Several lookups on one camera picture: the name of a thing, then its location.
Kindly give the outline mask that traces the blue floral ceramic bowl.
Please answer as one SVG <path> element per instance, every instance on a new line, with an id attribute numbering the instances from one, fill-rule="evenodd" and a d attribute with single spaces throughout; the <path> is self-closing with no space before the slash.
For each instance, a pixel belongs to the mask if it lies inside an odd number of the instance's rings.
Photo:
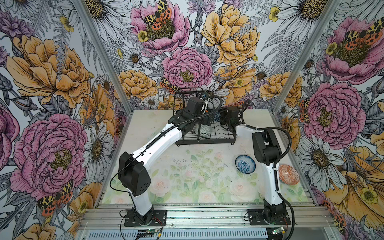
<path id="1" fill-rule="evenodd" d="M 252 174 L 256 170 L 256 163 L 248 155 L 239 155 L 235 159 L 237 170 L 243 174 Z"/>

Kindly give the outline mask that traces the red patterned ceramic bowl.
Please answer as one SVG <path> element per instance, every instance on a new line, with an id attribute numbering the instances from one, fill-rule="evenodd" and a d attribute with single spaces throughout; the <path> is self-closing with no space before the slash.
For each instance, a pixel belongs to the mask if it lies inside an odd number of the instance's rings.
<path id="1" fill-rule="evenodd" d="M 290 186 L 297 185 L 300 182 L 299 173 L 294 167 L 287 164 L 279 166 L 279 178 L 281 182 Z"/>

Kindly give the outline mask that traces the green patterned ceramic bowl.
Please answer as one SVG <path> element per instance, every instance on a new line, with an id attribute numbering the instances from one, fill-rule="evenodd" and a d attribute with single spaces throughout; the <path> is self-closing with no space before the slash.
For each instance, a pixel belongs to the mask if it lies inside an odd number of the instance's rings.
<path id="1" fill-rule="evenodd" d="M 211 126 L 202 125 L 200 128 L 200 135 L 203 137 L 209 137 L 212 133 Z"/>

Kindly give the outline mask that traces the dark blue patterned bowl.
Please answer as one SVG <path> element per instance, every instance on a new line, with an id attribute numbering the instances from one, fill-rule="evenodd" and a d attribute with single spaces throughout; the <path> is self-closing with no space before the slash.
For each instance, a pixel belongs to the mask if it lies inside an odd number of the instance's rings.
<path id="1" fill-rule="evenodd" d="M 221 121 L 221 112 L 220 111 L 215 112 L 215 114 L 214 114 L 214 121 L 215 122 L 220 122 Z"/>

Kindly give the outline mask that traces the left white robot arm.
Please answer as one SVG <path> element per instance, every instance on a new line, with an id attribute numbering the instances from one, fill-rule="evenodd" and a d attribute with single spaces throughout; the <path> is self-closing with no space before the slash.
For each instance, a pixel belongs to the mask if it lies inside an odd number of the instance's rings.
<path id="1" fill-rule="evenodd" d="M 152 182 L 149 170 L 171 145 L 192 131 L 196 123 L 210 119 L 219 109 L 209 108 L 208 99 L 192 97 L 148 143 L 131 154 L 121 154 L 117 177 L 133 201 L 133 208 L 127 211 L 126 226 L 148 226 L 155 220 L 162 224 L 148 195 Z"/>

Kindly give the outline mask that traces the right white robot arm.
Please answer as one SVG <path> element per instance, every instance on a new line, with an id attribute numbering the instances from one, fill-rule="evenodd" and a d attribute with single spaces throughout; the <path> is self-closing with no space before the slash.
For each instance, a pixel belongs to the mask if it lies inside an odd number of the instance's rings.
<path id="1" fill-rule="evenodd" d="M 279 127 L 254 127 L 245 123 L 244 109 L 227 107 L 220 110 L 220 122 L 225 124 L 231 133 L 252 143 L 255 159 L 261 164 L 266 187 L 263 211 L 255 213 L 254 220 L 262 219 L 267 224 L 276 224 L 280 220 L 294 225 L 295 215 L 292 205 L 283 197 L 279 183 L 279 165 L 290 151 L 292 138 Z"/>

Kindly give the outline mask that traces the black metal dish rack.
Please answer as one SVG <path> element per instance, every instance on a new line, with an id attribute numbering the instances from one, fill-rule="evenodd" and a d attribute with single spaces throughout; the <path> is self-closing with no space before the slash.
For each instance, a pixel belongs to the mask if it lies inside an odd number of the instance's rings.
<path id="1" fill-rule="evenodd" d="M 175 92 L 174 114 L 186 108 L 188 102 L 193 98 L 207 101 L 207 111 L 210 113 L 220 107 L 213 115 L 195 122 L 191 131 L 187 132 L 176 145 L 199 145 L 199 144 L 231 144 L 236 142 L 235 127 L 231 124 L 228 108 L 224 106 L 222 97 L 208 91 L 186 91 Z"/>

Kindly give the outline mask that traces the green circuit board right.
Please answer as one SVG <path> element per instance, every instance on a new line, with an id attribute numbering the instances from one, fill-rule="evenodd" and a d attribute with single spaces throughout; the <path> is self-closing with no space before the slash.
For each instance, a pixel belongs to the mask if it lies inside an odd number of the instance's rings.
<path id="1" fill-rule="evenodd" d="M 271 234 L 273 235 L 280 235 L 280 234 L 284 234 L 286 231 L 285 231 L 285 228 L 284 227 L 279 227 L 277 229 L 274 229 L 272 230 Z"/>

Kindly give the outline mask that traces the aluminium front rail frame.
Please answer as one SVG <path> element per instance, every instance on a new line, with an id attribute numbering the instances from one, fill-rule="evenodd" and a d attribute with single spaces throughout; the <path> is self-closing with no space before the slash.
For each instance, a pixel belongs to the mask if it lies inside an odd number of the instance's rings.
<path id="1" fill-rule="evenodd" d="M 152 238 L 144 240 L 340 240 L 341 234 L 325 207 L 307 201 L 293 202 L 294 225 L 251 226 L 246 217 L 249 209 L 263 204 L 158 205 L 167 210 L 164 227 L 125 227 L 124 217 L 130 205 L 104 205 L 87 211 L 80 224 L 77 240 L 135 240 L 138 230 L 154 229 Z M 285 228 L 282 235 L 272 230 Z"/>

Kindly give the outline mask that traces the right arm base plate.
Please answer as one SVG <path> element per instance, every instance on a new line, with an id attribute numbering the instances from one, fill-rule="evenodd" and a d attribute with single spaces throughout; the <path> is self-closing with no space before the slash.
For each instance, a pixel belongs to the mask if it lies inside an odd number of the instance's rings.
<path id="1" fill-rule="evenodd" d="M 291 219 L 287 211 L 275 211 L 269 209 L 249 209 L 246 217 L 251 226 L 290 225 Z"/>

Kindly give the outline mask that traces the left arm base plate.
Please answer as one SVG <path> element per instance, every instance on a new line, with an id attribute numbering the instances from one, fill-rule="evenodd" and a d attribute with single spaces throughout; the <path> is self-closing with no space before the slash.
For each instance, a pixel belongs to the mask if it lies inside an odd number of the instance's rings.
<path id="1" fill-rule="evenodd" d="M 124 217 L 125 227 L 164 227 L 167 222 L 167 210 L 150 210 L 141 216 L 135 210 L 128 210 Z"/>

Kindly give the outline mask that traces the aluminium corner post right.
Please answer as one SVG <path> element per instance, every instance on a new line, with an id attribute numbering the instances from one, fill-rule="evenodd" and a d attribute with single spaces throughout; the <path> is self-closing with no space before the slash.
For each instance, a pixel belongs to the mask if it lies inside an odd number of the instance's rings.
<path id="1" fill-rule="evenodd" d="M 325 31 L 325 29 L 329 25 L 329 22 L 331 21 L 332 16 L 336 12 L 336 9 L 339 4 L 340 4 L 340 1 L 337 1 L 337 0 L 332 0 L 327 2 L 325 9 L 320 16 L 319 21 L 316 23 L 313 32 L 309 34 L 308 40 L 304 45 L 304 48 L 301 51 L 298 57 L 298 60 L 295 63 L 286 81 L 286 84 L 282 88 L 282 91 L 280 92 L 278 98 L 276 99 L 272 107 L 271 111 L 273 114 L 277 113 L 280 106 L 286 100 L 288 94 L 290 93 L 291 88 L 293 87 L 294 83 L 296 82 L 296 79 L 298 78 L 302 70 L 302 67 L 304 66 L 309 55 L 311 54 L 312 49 L 315 47 L 315 43 L 320 39 L 322 33 Z"/>

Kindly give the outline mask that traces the aluminium corner post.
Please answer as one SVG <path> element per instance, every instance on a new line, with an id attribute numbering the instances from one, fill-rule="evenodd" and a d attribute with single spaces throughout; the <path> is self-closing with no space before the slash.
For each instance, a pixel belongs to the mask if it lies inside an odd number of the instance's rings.
<path id="1" fill-rule="evenodd" d="M 298 60 L 295 63 L 286 81 L 286 84 L 282 88 L 282 91 L 280 92 L 278 98 L 276 99 L 272 107 L 271 111 L 273 114 L 277 113 L 280 106 L 286 100 L 288 94 L 290 93 L 291 88 L 293 87 L 294 83 L 296 82 L 296 79 L 298 78 L 302 70 L 302 67 L 304 66 L 309 55 L 311 54 L 312 49 L 315 47 L 315 43 L 320 39 L 322 33 L 325 31 L 325 29 L 329 25 L 329 22 L 331 21 L 332 16 L 336 12 L 336 9 L 339 4 L 340 4 L 340 1 L 337 1 L 337 0 L 332 0 L 327 2 L 325 9 L 320 16 L 319 21 L 316 23 L 313 32 L 309 34 L 308 40 L 304 45 L 304 48 L 301 51 L 298 57 Z"/>
<path id="2" fill-rule="evenodd" d="M 74 6 L 75 9 L 78 11 L 78 14 L 80 15 L 80 19 L 84 24 L 89 39 L 93 42 L 94 47 L 104 67 L 106 68 L 106 71 L 115 87 L 115 90 L 117 91 L 117 94 L 123 104 L 123 107 L 125 108 L 127 115 L 131 117 L 134 110 L 131 104 L 129 103 L 129 100 L 122 87 L 122 84 L 118 79 L 118 74 L 111 62 L 111 59 L 103 43 L 103 39 L 99 34 L 99 29 L 96 24 L 93 23 L 92 16 L 87 8 L 86 3 L 84 1 L 74 1 Z"/>

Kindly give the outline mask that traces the aluminium corner post left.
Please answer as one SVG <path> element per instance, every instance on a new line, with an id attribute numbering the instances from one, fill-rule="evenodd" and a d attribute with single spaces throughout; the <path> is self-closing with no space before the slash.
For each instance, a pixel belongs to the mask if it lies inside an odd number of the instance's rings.
<path id="1" fill-rule="evenodd" d="M 93 42 L 94 47 L 104 67 L 106 68 L 106 71 L 115 87 L 115 90 L 117 91 L 117 94 L 123 104 L 123 107 L 125 108 L 127 115 L 131 117 L 134 110 L 131 104 L 129 103 L 129 100 L 122 87 L 122 84 L 118 79 L 118 74 L 111 62 L 111 59 L 103 43 L 103 39 L 99 34 L 99 29 L 96 24 L 93 23 L 92 16 L 87 8 L 86 3 L 84 1 L 74 1 L 74 6 L 75 9 L 78 11 L 78 14 L 80 15 L 80 19 L 84 24 L 89 39 Z"/>

